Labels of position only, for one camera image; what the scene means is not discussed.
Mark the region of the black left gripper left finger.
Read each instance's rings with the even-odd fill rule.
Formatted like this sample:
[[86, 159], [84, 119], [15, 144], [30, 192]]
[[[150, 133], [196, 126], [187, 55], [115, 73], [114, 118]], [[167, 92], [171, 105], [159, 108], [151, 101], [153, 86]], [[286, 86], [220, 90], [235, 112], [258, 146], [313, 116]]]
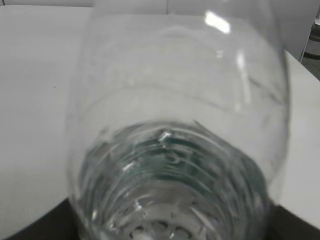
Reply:
[[31, 225], [7, 238], [7, 240], [79, 239], [73, 211], [66, 199]]

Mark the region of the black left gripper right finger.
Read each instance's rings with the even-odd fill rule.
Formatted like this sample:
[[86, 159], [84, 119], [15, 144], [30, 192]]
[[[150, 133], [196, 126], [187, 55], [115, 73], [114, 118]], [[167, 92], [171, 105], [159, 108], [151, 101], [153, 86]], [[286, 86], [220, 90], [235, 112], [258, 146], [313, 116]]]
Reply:
[[277, 206], [268, 229], [269, 240], [320, 240], [320, 230]]

